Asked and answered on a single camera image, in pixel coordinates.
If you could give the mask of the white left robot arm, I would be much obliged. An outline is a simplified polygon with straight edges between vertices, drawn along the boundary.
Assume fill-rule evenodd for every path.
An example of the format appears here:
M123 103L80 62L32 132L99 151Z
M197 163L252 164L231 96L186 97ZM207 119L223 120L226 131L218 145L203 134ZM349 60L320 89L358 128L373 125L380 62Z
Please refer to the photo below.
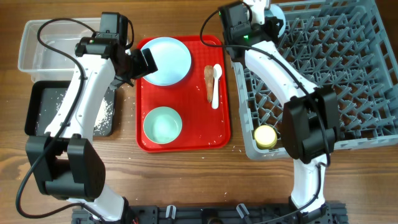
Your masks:
M106 91L157 70L150 50L133 49L132 22L117 12L101 15L99 30L76 44L74 75L60 109L25 151L40 193L79 206L96 223L135 223L126 198L105 183L106 169L93 147L93 130Z

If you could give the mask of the black tray bin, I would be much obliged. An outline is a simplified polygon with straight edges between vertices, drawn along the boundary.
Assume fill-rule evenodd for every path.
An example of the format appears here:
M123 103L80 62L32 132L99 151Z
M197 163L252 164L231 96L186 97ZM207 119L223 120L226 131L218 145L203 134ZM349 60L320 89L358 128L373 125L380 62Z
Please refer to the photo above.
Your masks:
M32 87L24 131L28 136L41 136L55 115L55 91L67 88L69 81L39 81Z

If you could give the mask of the white rice pile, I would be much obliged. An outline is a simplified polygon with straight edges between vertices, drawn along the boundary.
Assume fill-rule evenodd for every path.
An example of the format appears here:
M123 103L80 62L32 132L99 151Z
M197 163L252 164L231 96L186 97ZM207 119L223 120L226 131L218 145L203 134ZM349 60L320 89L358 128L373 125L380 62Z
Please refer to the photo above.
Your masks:
M55 112L57 113L63 103L63 99L66 95L67 88L61 88L56 90L56 96L53 97L55 102ZM107 89L96 117L95 125L93 128L94 136L109 136L112 132L112 123L114 115L114 101L116 92L114 90Z

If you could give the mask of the clear plastic bin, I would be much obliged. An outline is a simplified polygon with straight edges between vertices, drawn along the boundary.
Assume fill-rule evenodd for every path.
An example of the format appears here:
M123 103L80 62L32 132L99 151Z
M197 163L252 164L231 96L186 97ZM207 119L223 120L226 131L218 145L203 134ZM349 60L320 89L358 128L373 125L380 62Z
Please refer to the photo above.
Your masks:
M50 47L75 56L75 46L83 37L90 37L100 29L100 18L79 18L82 24L57 21L45 26L40 39ZM71 80L78 69L69 58L44 47L37 40L44 20L31 20L25 24L19 49L18 69L28 73L35 83L42 80Z

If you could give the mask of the light green bowl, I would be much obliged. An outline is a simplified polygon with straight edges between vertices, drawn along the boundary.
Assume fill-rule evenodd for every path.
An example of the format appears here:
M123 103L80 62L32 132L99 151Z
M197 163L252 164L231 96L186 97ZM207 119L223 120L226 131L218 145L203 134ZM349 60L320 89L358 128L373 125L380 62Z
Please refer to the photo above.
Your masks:
M181 116L173 108L166 106L151 110L143 122L144 134L156 144L168 144L176 140L182 126Z

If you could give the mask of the small light blue bowl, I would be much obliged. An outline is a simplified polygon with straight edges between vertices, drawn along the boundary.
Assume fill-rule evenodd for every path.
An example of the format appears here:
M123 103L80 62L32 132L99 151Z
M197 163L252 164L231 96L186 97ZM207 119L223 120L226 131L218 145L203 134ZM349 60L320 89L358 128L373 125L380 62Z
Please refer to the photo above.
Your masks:
M284 34L286 28L286 18L283 10L278 5L271 4L270 9L267 12L267 16L276 17L279 20L282 20L282 22L280 22L281 28L278 34L278 37L281 37Z

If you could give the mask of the yellow plastic cup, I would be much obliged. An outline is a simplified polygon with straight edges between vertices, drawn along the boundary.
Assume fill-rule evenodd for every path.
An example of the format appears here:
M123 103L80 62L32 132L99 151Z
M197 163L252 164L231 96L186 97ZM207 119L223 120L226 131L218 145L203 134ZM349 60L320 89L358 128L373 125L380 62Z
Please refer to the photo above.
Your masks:
M254 140L259 149L272 149L277 143L277 133L271 126L262 125L254 131Z

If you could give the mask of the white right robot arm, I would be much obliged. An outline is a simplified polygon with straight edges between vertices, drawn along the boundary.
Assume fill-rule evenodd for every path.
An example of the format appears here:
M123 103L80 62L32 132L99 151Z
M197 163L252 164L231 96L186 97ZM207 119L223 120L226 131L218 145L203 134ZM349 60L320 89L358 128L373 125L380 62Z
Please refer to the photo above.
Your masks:
M281 140L294 160L290 213L273 218L311 223L331 218L323 196L325 171L340 136L335 91L304 78L277 50L285 21L269 14L269 1L236 1L219 7L224 43L233 62L256 74L283 107Z

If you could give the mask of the large light blue plate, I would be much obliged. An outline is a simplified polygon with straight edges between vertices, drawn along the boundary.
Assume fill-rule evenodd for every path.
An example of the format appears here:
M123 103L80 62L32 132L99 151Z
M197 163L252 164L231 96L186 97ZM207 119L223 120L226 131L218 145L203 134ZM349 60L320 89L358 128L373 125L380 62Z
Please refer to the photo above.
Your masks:
M157 86L170 86L181 81L189 73L192 56L187 46L171 37L158 37L144 44L149 49L158 70L146 75L144 80Z

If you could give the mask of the red serving tray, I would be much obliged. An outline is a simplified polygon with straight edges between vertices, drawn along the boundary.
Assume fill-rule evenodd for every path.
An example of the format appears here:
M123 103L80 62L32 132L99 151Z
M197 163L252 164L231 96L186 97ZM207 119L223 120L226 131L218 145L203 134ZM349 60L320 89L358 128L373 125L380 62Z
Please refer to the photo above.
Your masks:
M178 36L192 56L187 76L172 86L155 86L143 78L136 81L136 142L146 152L192 151L225 146L231 137L226 78L219 80L219 107L206 99L204 68L224 65L220 40L213 35ZM144 119L160 106L174 109L182 119L182 132L168 144L152 142L144 133Z

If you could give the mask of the white plastic spoon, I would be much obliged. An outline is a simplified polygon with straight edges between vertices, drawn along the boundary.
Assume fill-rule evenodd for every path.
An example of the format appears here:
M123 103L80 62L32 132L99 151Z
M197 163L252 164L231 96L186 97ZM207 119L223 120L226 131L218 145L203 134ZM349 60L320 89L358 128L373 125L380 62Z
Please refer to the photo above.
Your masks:
M211 102L211 107L215 110L219 107L219 79L223 74L222 68L220 64L215 64L213 67L213 99Z

